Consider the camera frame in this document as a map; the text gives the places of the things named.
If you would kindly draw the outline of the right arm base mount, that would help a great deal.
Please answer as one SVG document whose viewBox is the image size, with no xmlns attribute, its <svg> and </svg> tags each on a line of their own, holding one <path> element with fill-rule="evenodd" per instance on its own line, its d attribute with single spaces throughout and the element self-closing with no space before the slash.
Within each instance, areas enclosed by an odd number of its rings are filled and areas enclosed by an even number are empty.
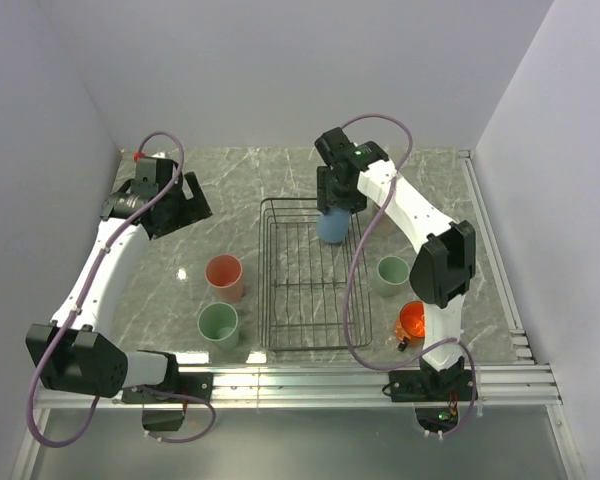
<svg viewBox="0 0 600 480">
<path fill-rule="evenodd" d="M 448 369 L 441 372 L 422 367 L 420 370 L 392 370 L 382 393 L 392 403 L 415 404 L 419 427 L 426 434 L 440 438 L 461 424 L 460 403 L 473 407 L 478 399 L 477 381 L 470 370 Z"/>
</svg>

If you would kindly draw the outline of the blue plastic cup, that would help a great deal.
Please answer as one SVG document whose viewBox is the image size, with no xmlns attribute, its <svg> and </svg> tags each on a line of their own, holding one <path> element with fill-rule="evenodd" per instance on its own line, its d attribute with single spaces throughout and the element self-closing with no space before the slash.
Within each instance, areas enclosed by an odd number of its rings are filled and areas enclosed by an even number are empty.
<svg viewBox="0 0 600 480">
<path fill-rule="evenodd" d="M 348 210 L 336 207 L 322 213 L 316 222 L 318 238 L 328 244 L 343 242 L 348 235 L 350 217 Z"/>
</svg>

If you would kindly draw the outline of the pink plastic cup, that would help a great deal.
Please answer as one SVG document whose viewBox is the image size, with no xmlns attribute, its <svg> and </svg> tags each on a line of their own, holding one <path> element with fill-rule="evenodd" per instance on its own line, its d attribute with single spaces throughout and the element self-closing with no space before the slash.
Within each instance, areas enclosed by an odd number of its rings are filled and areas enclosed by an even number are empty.
<svg viewBox="0 0 600 480">
<path fill-rule="evenodd" d="M 216 296 L 227 303 L 237 303 L 244 295 L 241 261 L 229 254 L 213 257 L 205 268 L 205 278 Z"/>
</svg>

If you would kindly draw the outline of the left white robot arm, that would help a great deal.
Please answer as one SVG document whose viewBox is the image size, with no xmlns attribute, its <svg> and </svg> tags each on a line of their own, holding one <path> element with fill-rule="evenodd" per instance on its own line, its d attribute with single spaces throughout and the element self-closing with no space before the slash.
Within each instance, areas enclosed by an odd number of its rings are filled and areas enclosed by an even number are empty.
<svg viewBox="0 0 600 480">
<path fill-rule="evenodd" d="M 141 157 L 135 175 L 105 201 L 97 237 L 69 297 L 25 343 L 48 390 L 112 398 L 145 385 L 157 401 L 181 390 L 173 354 L 125 352 L 109 335 L 127 280 L 150 241 L 211 216 L 197 177 L 174 178 L 168 158 Z"/>
</svg>

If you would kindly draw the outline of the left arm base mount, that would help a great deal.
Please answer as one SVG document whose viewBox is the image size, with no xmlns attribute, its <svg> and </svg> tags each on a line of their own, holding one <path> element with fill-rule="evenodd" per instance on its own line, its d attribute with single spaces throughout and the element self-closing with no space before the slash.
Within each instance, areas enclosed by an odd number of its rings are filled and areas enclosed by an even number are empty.
<svg viewBox="0 0 600 480">
<path fill-rule="evenodd" d="M 183 426 L 190 406 L 205 407 L 210 403 L 214 374 L 181 373 L 172 387 L 151 386 L 155 393 L 144 387 L 122 391 L 124 405 L 142 407 L 142 426 L 152 433 L 176 433 Z"/>
</svg>

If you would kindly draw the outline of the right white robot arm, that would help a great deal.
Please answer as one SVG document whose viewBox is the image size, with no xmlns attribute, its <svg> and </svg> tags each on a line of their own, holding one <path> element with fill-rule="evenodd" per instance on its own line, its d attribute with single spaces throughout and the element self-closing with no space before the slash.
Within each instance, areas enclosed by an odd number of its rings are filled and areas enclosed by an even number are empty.
<svg viewBox="0 0 600 480">
<path fill-rule="evenodd" d="M 323 220 L 337 211 L 358 213 L 373 202 L 414 249 L 409 283 L 423 304 L 425 322 L 419 388 L 429 398 L 446 397 L 470 362 L 460 334 L 464 301 L 475 276 L 473 225 L 434 207 L 376 142 L 356 144 L 336 127 L 314 145 L 323 160 L 316 170 L 317 208 Z"/>
</svg>

